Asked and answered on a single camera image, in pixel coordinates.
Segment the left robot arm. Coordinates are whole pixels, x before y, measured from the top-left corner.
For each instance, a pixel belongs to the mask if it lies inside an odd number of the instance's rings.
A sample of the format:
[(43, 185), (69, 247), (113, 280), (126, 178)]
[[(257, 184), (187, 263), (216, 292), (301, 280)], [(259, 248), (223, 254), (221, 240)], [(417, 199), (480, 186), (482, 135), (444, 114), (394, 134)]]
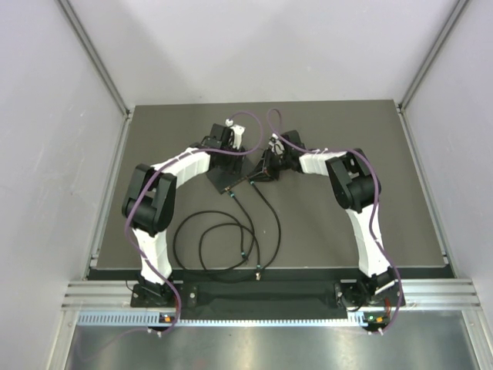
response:
[(245, 158), (244, 132), (243, 126), (228, 119), (223, 125), (214, 124), (209, 135), (180, 154), (162, 163), (141, 163), (134, 169), (122, 215), (126, 218), (126, 234), (134, 235), (141, 257), (142, 269), (135, 287), (140, 297), (161, 306), (174, 299), (166, 230), (173, 219), (176, 191), (211, 170), (238, 174)]

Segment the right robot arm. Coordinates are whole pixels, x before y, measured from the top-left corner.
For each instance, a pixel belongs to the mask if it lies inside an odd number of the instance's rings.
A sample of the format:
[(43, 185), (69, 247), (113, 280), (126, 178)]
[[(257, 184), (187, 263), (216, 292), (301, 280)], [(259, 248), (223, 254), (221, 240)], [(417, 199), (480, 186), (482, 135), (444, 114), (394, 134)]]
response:
[(260, 162), (251, 173), (252, 182), (270, 182), (284, 170), (326, 177), (337, 204), (346, 211), (353, 228), (361, 277), (340, 296), (356, 308), (376, 305), (395, 284), (392, 263), (384, 253), (378, 221), (381, 184), (360, 149), (309, 150), (296, 130), (273, 133)]

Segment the dark grey network switch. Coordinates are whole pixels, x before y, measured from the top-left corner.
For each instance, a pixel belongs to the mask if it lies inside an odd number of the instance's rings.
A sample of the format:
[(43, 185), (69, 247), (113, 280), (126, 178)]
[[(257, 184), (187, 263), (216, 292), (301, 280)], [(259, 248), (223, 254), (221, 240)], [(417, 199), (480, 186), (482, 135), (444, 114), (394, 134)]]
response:
[(244, 181), (254, 170), (254, 167), (255, 165), (253, 162), (246, 158), (242, 162), (240, 170), (236, 173), (228, 172), (217, 167), (208, 171), (206, 173), (206, 177), (219, 192), (219, 194), (223, 194)]

